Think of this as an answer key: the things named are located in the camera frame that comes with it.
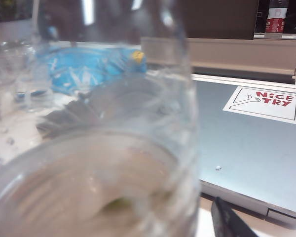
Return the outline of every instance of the glass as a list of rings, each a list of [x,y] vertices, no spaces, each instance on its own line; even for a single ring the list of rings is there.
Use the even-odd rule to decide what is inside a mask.
[[[177,11],[34,1],[24,63],[0,61],[0,236],[195,235],[198,113]]]

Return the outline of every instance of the sticker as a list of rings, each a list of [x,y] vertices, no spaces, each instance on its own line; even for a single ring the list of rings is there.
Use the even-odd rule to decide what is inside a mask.
[[[296,94],[239,86],[223,110],[296,124]]]

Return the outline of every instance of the laptop lid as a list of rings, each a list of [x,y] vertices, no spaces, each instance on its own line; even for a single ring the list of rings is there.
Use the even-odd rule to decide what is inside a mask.
[[[296,124],[223,111],[237,86],[196,86],[203,192],[296,225]]]

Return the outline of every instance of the table surface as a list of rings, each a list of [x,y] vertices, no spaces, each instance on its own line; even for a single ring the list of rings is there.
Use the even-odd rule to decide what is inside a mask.
[[[212,201],[201,197],[196,237],[215,237],[211,206]],[[275,225],[237,210],[235,212],[259,237],[296,237],[296,230]]]

